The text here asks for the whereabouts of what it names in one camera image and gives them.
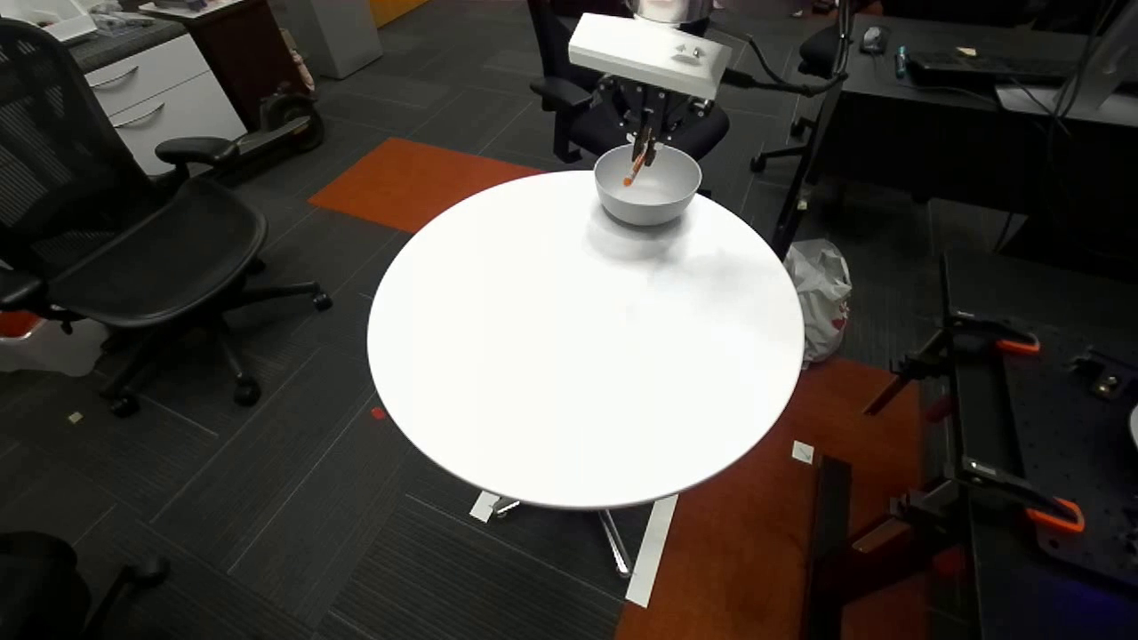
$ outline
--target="table top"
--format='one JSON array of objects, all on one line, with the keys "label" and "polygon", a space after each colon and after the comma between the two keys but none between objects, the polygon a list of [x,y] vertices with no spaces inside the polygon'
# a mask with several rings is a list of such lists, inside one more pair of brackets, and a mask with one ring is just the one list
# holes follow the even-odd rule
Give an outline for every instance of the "table top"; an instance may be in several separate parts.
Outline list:
[{"label": "table top", "polygon": [[[1135,347],[1138,287],[1051,272],[1039,265],[949,256],[945,302],[1012,317],[1037,332]],[[1026,475],[999,368],[970,358],[955,371],[957,447],[988,467]],[[982,637],[1135,637],[1138,590],[1045,560],[1014,510],[969,502],[970,578]]]},{"label": "table top", "polygon": [[551,510],[688,490],[786,408],[803,317],[786,267],[696,196],[619,227],[592,172],[507,182],[388,267],[372,373],[404,434],[473,489]]}]

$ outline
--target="gray bowl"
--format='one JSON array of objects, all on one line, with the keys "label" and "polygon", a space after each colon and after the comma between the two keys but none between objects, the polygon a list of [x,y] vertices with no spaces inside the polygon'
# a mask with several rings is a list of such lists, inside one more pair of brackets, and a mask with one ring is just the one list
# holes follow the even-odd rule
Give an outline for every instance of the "gray bowl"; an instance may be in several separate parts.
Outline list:
[{"label": "gray bowl", "polygon": [[632,187],[631,176],[632,146],[616,146],[596,165],[600,210],[632,227],[681,222],[705,182],[701,165],[676,146],[656,146],[652,169],[639,169]]}]

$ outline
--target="chair leg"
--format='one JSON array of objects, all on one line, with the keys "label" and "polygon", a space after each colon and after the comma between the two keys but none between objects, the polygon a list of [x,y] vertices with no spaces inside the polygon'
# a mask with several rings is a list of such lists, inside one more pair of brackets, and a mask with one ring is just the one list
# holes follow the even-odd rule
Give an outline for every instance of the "chair leg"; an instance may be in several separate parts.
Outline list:
[{"label": "chair leg", "polygon": [[144,565],[124,565],[112,590],[104,594],[104,600],[98,604],[92,618],[87,623],[87,632],[81,640],[98,640],[104,637],[104,623],[113,610],[113,600],[124,594],[124,590],[144,590],[144,587],[157,587],[161,580],[169,580],[171,573],[171,563],[169,560],[148,560]]},{"label": "chair leg", "polygon": [[808,146],[759,153],[759,156],[752,156],[752,172],[760,176],[770,169],[770,160],[777,160],[777,156],[808,156]]},{"label": "chair leg", "polygon": [[285,287],[246,287],[225,310],[244,310],[244,305],[255,305],[255,302],[266,302],[266,299],[293,299],[293,297],[311,297],[316,310],[330,305],[330,297],[316,283],[303,283],[303,285],[285,285]]},{"label": "chair leg", "polygon": [[581,150],[574,150],[570,142],[570,121],[559,114],[554,121],[554,153],[565,160],[565,165],[575,165],[581,160]]},{"label": "chair leg", "polygon": [[235,332],[213,317],[212,322],[212,337],[216,342],[222,355],[225,355],[225,368],[235,373],[240,388],[235,388],[235,403],[240,407],[255,407],[259,403],[259,384],[255,379],[251,373],[244,352],[240,352],[240,337]]},{"label": "chair leg", "polygon": [[820,121],[797,119],[797,121],[791,124],[791,140],[808,140],[808,131],[816,131],[816,130],[820,130]]},{"label": "chair leg", "polygon": [[131,352],[131,362],[108,384],[104,398],[112,398],[113,416],[139,414],[139,384],[144,373],[152,368],[152,355],[175,342],[183,323],[161,329],[152,336],[144,336],[139,348]]}]

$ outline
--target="trash bin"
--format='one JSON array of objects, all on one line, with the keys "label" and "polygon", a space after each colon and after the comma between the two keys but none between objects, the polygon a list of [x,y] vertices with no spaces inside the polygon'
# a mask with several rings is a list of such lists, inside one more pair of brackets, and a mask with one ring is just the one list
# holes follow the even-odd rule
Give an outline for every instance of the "trash bin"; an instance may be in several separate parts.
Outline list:
[{"label": "trash bin", "polygon": [[350,78],[380,59],[366,0],[272,0],[272,9],[322,78]]}]

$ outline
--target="white cabinet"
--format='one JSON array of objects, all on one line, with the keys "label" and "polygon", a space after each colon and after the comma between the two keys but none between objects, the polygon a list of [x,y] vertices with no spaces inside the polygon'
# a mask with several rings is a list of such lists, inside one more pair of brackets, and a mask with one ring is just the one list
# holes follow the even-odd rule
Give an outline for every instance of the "white cabinet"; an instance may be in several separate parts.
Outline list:
[{"label": "white cabinet", "polygon": [[169,176],[152,156],[163,140],[213,136],[240,140],[246,124],[194,35],[169,41],[134,59],[87,75],[112,124],[148,176]]}]

